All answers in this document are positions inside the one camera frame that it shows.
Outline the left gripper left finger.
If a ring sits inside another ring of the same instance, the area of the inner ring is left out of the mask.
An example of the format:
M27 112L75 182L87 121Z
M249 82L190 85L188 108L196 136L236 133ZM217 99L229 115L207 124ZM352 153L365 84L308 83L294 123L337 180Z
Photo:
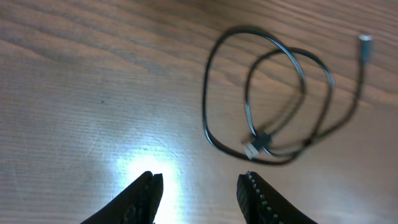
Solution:
M153 224L163 191L163 175L145 171L81 224Z

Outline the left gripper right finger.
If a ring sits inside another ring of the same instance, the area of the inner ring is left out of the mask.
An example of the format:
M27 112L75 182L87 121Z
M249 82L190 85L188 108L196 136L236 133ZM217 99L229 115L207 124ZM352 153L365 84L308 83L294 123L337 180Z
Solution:
M239 175L236 196L247 224L317 224L256 172Z

